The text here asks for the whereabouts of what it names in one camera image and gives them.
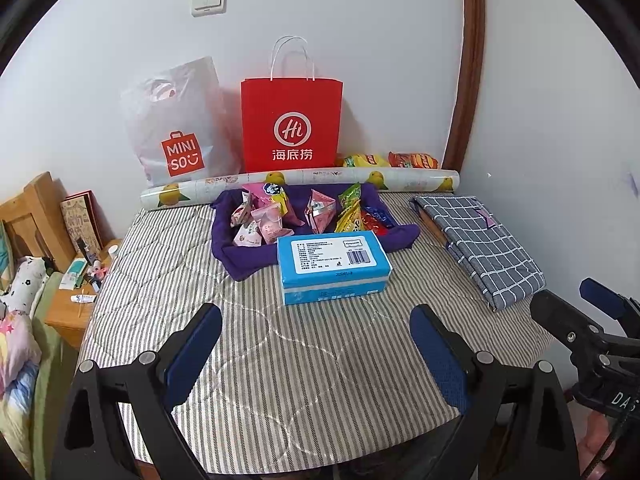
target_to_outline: metal screw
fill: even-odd
[[[542,370],[545,374],[550,374],[554,371],[554,368],[549,361],[540,361],[538,363],[538,368],[540,368],[540,370]]]
[[[156,358],[156,353],[151,351],[142,352],[140,357],[138,357],[138,361],[140,361],[143,365],[151,364]]]
[[[91,370],[91,368],[94,367],[94,362],[87,359],[86,361],[82,361],[80,363],[80,366],[78,367],[78,370],[80,370],[83,374],[87,373],[89,370]]]
[[[494,362],[494,356],[489,354],[489,352],[485,352],[484,350],[481,350],[476,354],[476,359],[478,359],[478,361],[480,361],[483,365],[490,365]]]

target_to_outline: white polka dot pillow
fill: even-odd
[[[11,287],[4,296],[0,296],[0,301],[6,305],[8,312],[22,310],[29,314],[34,303],[37,304],[48,279],[47,267],[42,258],[20,258]]]

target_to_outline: folded checkered cloth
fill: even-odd
[[[447,237],[446,249],[494,310],[502,310],[545,286],[542,272],[509,231],[475,196],[414,197]]]

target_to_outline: blue snack package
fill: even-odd
[[[362,209],[373,216],[373,218],[378,220],[387,229],[391,229],[392,227],[396,227],[398,225],[398,222],[396,222],[394,218],[383,209],[378,209],[377,207],[370,206],[364,206]]]

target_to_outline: snack package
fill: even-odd
[[[305,209],[305,219],[311,230],[317,235],[324,233],[334,216],[335,199],[312,189]]]
[[[242,187],[257,198],[258,207],[264,207],[270,203],[277,203],[280,206],[283,221],[295,226],[305,224],[296,216],[296,212],[293,211],[282,186],[271,184],[270,182],[255,182],[253,184],[244,184]]]
[[[251,216],[258,224],[258,229],[267,244],[273,244],[281,236],[291,236],[291,229],[282,227],[280,204],[274,202],[260,209],[251,211]]]
[[[389,164],[392,168],[421,168],[437,170],[438,161],[429,153],[393,153],[389,152]]]
[[[386,235],[388,229],[382,224],[380,220],[366,211],[361,211],[360,214],[362,216],[362,226],[365,230],[373,231],[374,234],[378,236]]]
[[[356,200],[350,208],[345,209],[335,227],[337,233],[362,231],[362,216],[360,214],[360,200]]]
[[[235,211],[231,213],[231,227],[244,224],[251,216],[251,204],[254,201],[251,193],[242,192],[242,205],[239,205]]]
[[[255,220],[240,226],[240,230],[234,238],[234,245],[244,247],[259,247],[262,245],[262,237]]]
[[[355,155],[346,156],[342,160],[342,166],[344,168],[370,168],[372,166],[388,168],[389,163],[382,155],[356,153]]]
[[[373,218],[378,220],[384,227],[387,229],[391,229],[392,227],[396,227],[398,225],[396,221],[391,217],[389,213],[387,213],[384,209],[378,209],[375,207],[364,206],[364,211],[369,213]]]
[[[360,203],[360,184],[353,184],[344,193],[338,195],[340,205],[342,206],[342,212],[340,216],[344,215],[347,209],[349,209],[356,202]]]

